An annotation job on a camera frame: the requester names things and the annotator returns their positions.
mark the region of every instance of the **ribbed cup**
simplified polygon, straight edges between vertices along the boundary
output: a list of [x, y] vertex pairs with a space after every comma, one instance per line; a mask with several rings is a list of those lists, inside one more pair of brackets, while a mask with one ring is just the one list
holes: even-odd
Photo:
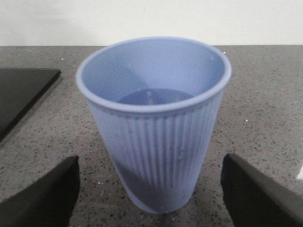
[[[165, 48], [175, 42], [175, 46], [171, 50], [177, 47], [177, 53], [183, 49], [182, 52], [189, 54], [186, 58], [180, 54], [182, 59], [180, 62], [188, 62], [181, 66], [181, 70], [184, 72], [180, 70], [178, 72], [180, 75], [184, 74], [184, 77], [187, 74], [190, 75], [187, 78], [188, 84], [186, 84], [186, 78], [183, 80], [183, 77], [180, 77], [179, 80], [183, 80], [184, 87], [188, 87], [183, 91], [194, 97], [162, 105], [127, 105], [115, 102], [121, 96], [132, 92], [133, 89], [156, 87], [155, 84], [159, 85], [160, 79], [154, 80], [154, 77], [162, 75], [162, 71], [166, 71], [168, 77], [173, 77], [173, 74], [169, 73], [170, 68], [175, 68], [171, 62], [179, 62], [179, 58], [175, 52], [167, 55], [168, 50], [162, 48], [159, 53], [155, 44], [157, 41], [163, 44], [163, 40], [167, 41], [166, 45], [163, 45]], [[111, 49], [101, 50], [82, 64], [77, 73], [78, 86], [88, 98], [96, 124], [132, 202], [150, 213], [173, 212], [184, 206], [194, 191], [220, 107], [223, 88], [231, 75], [230, 64], [217, 49], [180, 38], [138, 39], [116, 44]], [[140, 82], [136, 86], [136, 82], [126, 84], [123, 81], [126, 87], [123, 92], [121, 90], [116, 92], [108, 90], [107, 93], [104, 90], [98, 92], [95, 84], [98, 81], [98, 75], [91, 77], [91, 74], [98, 71], [101, 75], [100, 87], [102, 87], [102, 83], [107, 83], [109, 87], [114, 86], [106, 80], [109, 80], [108, 76], [111, 73], [117, 74], [116, 70], [119, 68], [117, 62], [120, 61], [115, 58], [113, 53], [116, 49], [121, 50], [117, 52], [119, 53], [117, 57], [122, 56], [123, 58], [125, 53], [129, 59], [135, 58], [138, 61], [138, 66], [135, 65], [132, 69], [134, 74], [140, 75], [139, 78], [138, 76], [135, 78]], [[146, 76], [149, 71], [142, 71], [143, 62], [137, 58], [139, 55], [137, 52], [142, 56], [146, 54], [148, 57], [143, 62], [149, 60], [151, 64], [158, 62], [151, 57], [158, 59], [158, 54], [160, 58], [163, 58], [162, 61], [166, 59], [165, 65], [168, 64], [169, 67], [166, 68], [162, 63], [157, 63], [158, 65], [155, 67], [158, 66], [157, 71], [160, 73], [154, 74], [152, 77]], [[108, 61], [108, 59], [110, 59], [110, 63], [105, 71], [103, 70], [105, 66], [96, 65], [98, 61]], [[112, 61], [116, 63], [115, 69], [111, 69]], [[119, 84], [120, 76], [116, 76], [116, 78], [118, 78], [116, 87], [123, 88]], [[182, 87], [178, 81], [170, 83], [167, 79], [163, 79], [163, 81], [168, 82], [160, 85], [162, 88]], [[207, 85], [202, 84], [190, 89], [190, 84], [200, 81], [205, 81]]]

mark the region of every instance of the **countertop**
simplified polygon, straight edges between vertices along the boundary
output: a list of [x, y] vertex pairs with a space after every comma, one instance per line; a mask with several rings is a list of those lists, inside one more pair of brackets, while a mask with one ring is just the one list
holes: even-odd
[[61, 76], [0, 143], [0, 201], [79, 155], [81, 188], [70, 226], [231, 227], [220, 173], [236, 153], [303, 197], [303, 46], [218, 46], [232, 78], [217, 115], [195, 192], [186, 206], [146, 213], [128, 199], [75, 84], [77, 67], [101, 47], [0, 47], [0, 67], [58, 68]]

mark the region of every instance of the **cup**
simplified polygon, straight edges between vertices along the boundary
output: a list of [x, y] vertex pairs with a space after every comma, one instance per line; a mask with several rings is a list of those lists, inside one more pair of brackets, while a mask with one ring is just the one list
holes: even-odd
[[177, 37], [120, 42], [80, 65], [77, 85], [137, 207], [163, 214], [188, 202], [231, 71], [216, 48]]

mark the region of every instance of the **cup rim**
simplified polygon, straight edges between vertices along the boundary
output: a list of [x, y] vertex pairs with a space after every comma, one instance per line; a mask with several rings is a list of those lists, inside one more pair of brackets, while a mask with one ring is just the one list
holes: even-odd
[[[138, 42], [138, 41], [143, 41], [143, 40], [177, 40], [177, 41], [183, 41], [183, 42], [188, 42], [196, 45], [203, 46], [204, 48], [207, 48], [217, 54], [220, 59], [222, 60], [224, 64], [224, 73], [222, 78], [219, 80], [217, 84], [215, 84], [212, 88], [209, 90], [194, 96], [192, 98], [188, 98], [182, 101], [174, 102], [174, 103], [167, 103], [167, 104], [160, 104], [160, 105], [131, 105], [131, 104], [123, 104], [123, 103], [118, 103], [115, 101], [110, 101], [104, 98], [101, 98], [88, 90], [86, 86], [83, 83], [82, 80], [82, 75], [84, 68], [86, 65], [94, 59], [96, 56], [103, 52], [110, 51], [112, 48], [116, 48], [120, 45], [124, 44], [129, 44], [133, 42]], [[187, 38], [181, 38], [181, 37], [171, 37], [171, 36], [156, 36], [156, 37], [144, 37], [144, 38], [136, 38], [136, 39], [131, 39], [131, 40], [126, 40], [122, 42], [118, 42], [116, 44], [104, 47], [93, 54], [91, 54], [88, 58], [86, 58], [79, 66], [77, 72], [76, 72], [76, 83], [80, 91], [84, 94], [84, 96], [89, 99], [90, 101], [103, 106], [108, 109], [116, 110], [116, 111], [121, 111], [121, 112], [128, 112], [128, 113], [161, 113], [161, 112], [167, 112], [167, 111], [174, 111], [174, 110], [179, 110], [183, 108], [187, 108], [193, 105], [196, 105], [198, 103], [201, 103], [217, 93], [219, 93], [221, 90], [224, 89], [226, 86], [227, 82], [229, 81], [230, 77], [232, 74], [232, 67], [231, 64], [228, 60], [228, 58], [223, 54], [221, 51], [219, 51], [217, 48], [210, 46], [208, 44], [205, 44], [200, 41], [192, 40], [192, 39], [187, 39]]]

